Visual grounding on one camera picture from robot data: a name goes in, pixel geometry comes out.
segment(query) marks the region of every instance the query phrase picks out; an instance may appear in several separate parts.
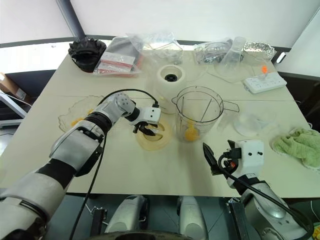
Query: clear plastic container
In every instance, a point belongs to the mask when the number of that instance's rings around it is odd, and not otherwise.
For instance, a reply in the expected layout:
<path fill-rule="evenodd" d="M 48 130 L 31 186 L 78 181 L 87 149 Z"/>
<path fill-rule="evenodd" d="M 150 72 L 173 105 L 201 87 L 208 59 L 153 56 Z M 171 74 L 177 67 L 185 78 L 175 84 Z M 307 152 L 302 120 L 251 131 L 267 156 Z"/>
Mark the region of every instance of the clear plastic container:
<path fill-rule="evenodd" d="M 176 105 L 175 131 L 186 142 L 201 139 L 213 127 L 224 109 L 239 112 L 237 104 L 223 101 L 204 86 L 189 86 L 172 99 Z"/>
<path fill-rule="evenodd" d="M 241 36 L 237 36 L 234 39 L 232 47 L 216 68 L 216 71 L 221 76 L 229 78 L 237 73 L 245 44 L 246 39 Z"/>
<path fill-rule="evenodd" d="M 254 137 L 268 125 L 274 123 L 276 113 L 259 103 L 249 103 L 233 121 L 235 130 L 243 136 Z"/>

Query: clear plastic pitcher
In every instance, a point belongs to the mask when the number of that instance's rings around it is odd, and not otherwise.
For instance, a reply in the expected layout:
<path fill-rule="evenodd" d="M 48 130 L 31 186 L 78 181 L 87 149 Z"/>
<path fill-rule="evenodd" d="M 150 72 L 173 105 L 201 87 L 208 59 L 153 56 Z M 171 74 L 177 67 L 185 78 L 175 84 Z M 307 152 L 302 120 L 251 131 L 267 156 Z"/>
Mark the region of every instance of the clear plastic pitcher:
<path fill-rule="evenodd" d="M 187 142 L 201 139 L 224 110 L 239 112 L 237 104 L 223 101 L 218 93 L 204 86 L 186 87 L 172 102 L 176 105 L 176 134 Z"/>

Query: table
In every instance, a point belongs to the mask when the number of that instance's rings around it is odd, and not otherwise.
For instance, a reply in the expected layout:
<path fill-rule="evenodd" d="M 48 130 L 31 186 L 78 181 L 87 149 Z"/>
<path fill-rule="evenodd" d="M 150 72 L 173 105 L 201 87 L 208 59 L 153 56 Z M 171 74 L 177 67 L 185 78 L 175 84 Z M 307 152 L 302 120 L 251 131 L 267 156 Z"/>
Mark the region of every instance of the table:
<path fill-rule="evenodd" d="M 137 78 L 96 77 L 82 72 L 67 56 L 1 156 L 0 187 L 9 187 L 49 160 L 52 144 L 63 134 L 58 128 L 58 116 L 66 114 L 75 102 L 89 95 L 106 95 L 124 88 L 148 90 L 153 71 L 147 71 L 147 63 L 144 67 L 146 73 Z M 308 127 L 286 87 L 253 95 L 244 89 L 242 83 L 228 83 L 205 73 L 207 66 L 195 67 L 190 52 L 184 55 L 182 67 L 193 74 L 189 85 L 212 88 L 222 99 L 237 103 L 240 109 L 252 101 L 258 101 L 262 108 L 274 109 L 276 124 L 254 138 L 261 139 L 265 144 L 265 163 L 259 178 L 265 180 L 282 198 L 320 197 L 320 192 L 316 190 L 320 180 L 318 173 L 303 167 L 299 160 L 280 156 L 270 148 L 270 141 L 278 134 L 296 127 Z M 275 71 L 271 63 L 268 67 Z M 130 93 L 129 96 L 138 105 L 144 105 L 147 101 L 151 103 L 140 93 Z M 162 117 L 173 124 L 173 115 L 162 114 Z M 218 130 L 218 124 L 202 141 L 182 143 L 173 138 L 161 150 L 145 151 L 137 143 L 128 121 L 120 119 L 108 134 L 92 193 L 237 196 L 238 193 L 228 187 L 222 175 L 211 175 L 202 152 L 202 142 L 220 155 L 229 147 L 228 139 L 240 141 L 248 138 L 238 134 L 231 124 L 223 130 Z M 93 174 L 94 171 L 91 171 L 88 175 L 73 179 L 68 192 L 87 192 Z"/>

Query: aluminum foil container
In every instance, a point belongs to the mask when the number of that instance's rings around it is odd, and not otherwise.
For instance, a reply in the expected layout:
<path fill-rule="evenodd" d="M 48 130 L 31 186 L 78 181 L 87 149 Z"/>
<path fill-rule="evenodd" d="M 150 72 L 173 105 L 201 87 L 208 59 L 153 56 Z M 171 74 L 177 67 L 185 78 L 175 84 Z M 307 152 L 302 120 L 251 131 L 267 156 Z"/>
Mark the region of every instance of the aluminum foil container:
<path fill-rule="evenodd" d="M 265 60 L 271 60 L 277 52 L 272 46 L 263 42 L 247 42 L 243 50 L 255 58 Z"/>

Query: floor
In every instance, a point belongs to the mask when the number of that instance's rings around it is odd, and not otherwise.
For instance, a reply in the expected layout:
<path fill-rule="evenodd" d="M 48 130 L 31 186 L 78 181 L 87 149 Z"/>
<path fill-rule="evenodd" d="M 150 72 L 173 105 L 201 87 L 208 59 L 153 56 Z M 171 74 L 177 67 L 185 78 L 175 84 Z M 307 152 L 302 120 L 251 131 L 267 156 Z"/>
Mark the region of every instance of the floor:
<path fill-rule="evenodd" d="M 177 196 L 148 196 L 150 200 L 148 229 L 174 232 L 178 231 Z M 105 222 L 110 221 L 118 205 L 126 195 L 104 194 L 96 199 L 88 200 L 88 207 L 94 206 L 107 209 Z M 228 198 L 222 197 L 196 197 L 202 210 L 210 240 L 237 239 L 232 216 L 226 208 Z M 66 195 L 62 204 L 55 212 L 48 224 L 48 232 L 44 240 L 68 239 L 78 211 L 83 202 L 80 196 Z M 73 239 L 84 240 L 90 236 L 92 216 L 85 208 L 79 220 Z M 249 239 L 259 240 L 260 237 L 252 226 L 247 224 Z"/>

